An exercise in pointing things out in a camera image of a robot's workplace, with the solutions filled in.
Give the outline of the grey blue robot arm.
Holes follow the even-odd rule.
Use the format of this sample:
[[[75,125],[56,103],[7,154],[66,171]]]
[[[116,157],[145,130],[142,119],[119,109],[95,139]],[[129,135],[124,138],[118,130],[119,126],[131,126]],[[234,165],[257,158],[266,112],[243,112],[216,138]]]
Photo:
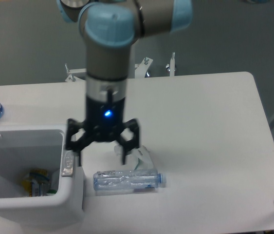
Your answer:
[[[78,23],[84,39],[86,117],[68,119],[65,149],[77,154],[93,142],[116,141],[122,159],[140,146],[137,119],[124,121],[131,46],[140,38],[187,28],[190,0],[59,0],[67,22]]]

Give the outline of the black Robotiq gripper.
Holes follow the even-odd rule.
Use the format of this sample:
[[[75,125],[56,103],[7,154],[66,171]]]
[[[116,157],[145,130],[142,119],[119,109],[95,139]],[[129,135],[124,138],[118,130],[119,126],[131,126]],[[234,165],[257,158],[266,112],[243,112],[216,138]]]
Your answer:
[[[81,165],[81,151],[93,142],[113,142],[117,141],[122,147],[123,165],[126,163],[128,152],[140,147],[140,127],[138,120],[133,118],[123,123],[125,99],[109,103],[96,101],[86,97],[86,118],[83,122],[69,118],[67,120],[67,131],[65,139],[65,149],[73,151],[79,157]],[[121,133],[129,129],[132,138],[126,140]],[[83,135],[77,140],[73,137],[83,130]]]

